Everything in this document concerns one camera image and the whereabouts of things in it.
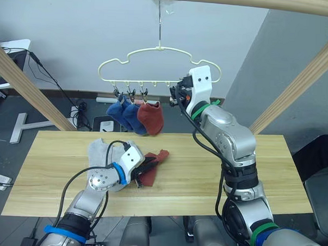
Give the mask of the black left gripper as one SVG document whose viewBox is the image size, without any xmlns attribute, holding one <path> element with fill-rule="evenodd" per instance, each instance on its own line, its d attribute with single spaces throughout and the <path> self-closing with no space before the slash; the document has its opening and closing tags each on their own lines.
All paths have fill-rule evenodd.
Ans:
<svg viewBox="0 0 328 246">
<path fill-rule="evenodd" d="M 147 173 L 159 164 L 157 157 L 146 157 L 145 160 L 131 172 L 131 181 L 136 181 L 137 188 L 143 187 L 143 173 Z"/>
</svg>

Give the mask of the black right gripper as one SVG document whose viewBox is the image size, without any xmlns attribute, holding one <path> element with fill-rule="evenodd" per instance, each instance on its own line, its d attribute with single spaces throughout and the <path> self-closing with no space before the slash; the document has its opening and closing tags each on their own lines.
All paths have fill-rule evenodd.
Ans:
<svg viewBox="0 0 328 246">
<path fill-rule="evenodd" d="M 185 77 L 180 77 L 176 87 L 171 87 L 170 90 L 170 98 L 169 104 L 171 106 L 176 106 L 180 102 L 183 107 L 187 107 L 192 98 L 193 88 L 193 79 L 192 76 L 188 75 Z M 176 99 L 176 89 L 178 92 L 178 99 Z"/>
</svg>

